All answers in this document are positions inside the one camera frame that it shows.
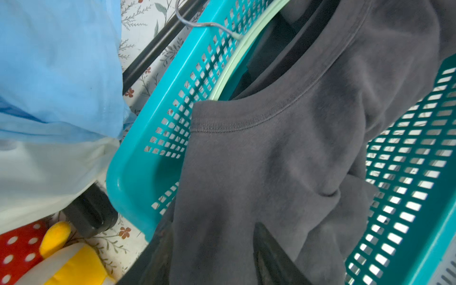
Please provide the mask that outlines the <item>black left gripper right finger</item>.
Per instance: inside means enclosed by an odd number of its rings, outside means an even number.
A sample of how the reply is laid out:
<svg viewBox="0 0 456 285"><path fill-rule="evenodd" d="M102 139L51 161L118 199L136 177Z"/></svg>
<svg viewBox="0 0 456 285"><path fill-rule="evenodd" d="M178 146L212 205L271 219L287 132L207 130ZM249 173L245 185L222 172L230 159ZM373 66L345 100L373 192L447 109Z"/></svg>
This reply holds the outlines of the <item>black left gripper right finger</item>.
<svg viewBox="0 0 456 285"><path fill-rule="evenodd" d="M263 223L255 223L253 245L259 285L311 285Z"/></svg>

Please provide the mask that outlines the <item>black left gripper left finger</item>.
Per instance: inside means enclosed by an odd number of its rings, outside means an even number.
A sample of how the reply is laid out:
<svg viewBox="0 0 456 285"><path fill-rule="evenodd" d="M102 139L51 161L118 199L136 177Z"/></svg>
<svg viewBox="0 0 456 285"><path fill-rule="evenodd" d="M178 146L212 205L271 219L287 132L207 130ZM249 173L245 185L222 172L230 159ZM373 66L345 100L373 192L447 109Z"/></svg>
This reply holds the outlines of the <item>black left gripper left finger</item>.
<svg viewBox="0 0 456 285"><path fill-rule="evenodd" d="M173 254L172 223L167 221L153 238L154 249L142 274L140 285L168 285Z"/></svg>

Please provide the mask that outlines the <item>dark grey t-shirt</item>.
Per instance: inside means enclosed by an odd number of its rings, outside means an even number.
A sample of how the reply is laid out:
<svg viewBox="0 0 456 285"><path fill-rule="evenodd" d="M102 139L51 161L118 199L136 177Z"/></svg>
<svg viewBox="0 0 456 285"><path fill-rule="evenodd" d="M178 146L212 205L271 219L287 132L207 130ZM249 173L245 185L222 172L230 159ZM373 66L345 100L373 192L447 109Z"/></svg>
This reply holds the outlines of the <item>dark grey t-shirt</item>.
<svg viewBox="0 0 456 285"><path fill-rule="evenodd" d="M375 188L366 144L431 91L456 51L454 1L341 1L296 63L251 95L192 110L171 285L256 285L270 233L299 283L340 285Z"/></svg>

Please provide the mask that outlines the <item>white t-shirt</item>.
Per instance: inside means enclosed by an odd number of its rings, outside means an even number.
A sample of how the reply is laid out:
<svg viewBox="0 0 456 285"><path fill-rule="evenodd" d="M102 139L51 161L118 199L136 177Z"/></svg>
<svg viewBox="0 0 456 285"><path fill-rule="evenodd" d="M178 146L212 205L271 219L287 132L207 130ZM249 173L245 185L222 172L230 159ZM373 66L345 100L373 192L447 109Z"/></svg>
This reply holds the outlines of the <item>white t-shirt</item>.
<svg viewBox="0 0 456 285"><path fill-rule="evenodd" d="M77 144L1 141L1 233L63 210L105 172L117 139Z"/></svg>

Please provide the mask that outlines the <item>light blue t-shirt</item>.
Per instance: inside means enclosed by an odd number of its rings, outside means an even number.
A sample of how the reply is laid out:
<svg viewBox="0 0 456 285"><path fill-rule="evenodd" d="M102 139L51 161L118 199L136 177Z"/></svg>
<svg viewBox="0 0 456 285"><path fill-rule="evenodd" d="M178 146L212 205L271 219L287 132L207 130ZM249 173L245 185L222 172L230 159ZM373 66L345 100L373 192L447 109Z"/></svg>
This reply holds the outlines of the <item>light blue t-shirt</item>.
<svg viewBox="0 0 456 285"><path fill-rule="evenodd" d="M1 139L120 139L136 116L123 98L119 1L1 2Z"/></svg>

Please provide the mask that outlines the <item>pale green hanger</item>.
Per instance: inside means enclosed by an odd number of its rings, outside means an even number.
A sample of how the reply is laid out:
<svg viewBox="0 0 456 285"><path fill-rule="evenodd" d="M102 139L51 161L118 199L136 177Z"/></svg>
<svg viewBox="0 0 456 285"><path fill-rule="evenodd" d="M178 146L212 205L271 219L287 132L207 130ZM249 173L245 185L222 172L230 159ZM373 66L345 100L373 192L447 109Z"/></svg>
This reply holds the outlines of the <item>pale green hanger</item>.
<svg viewBox="0 0 456 285"><path fill-rule="evenodd" d="M192 102L217 101L264 29L287 1L210 1L198 21L187 20L177 9L178 20L192 30L176 60L182 60L177 79L179 95Z"/></svg>

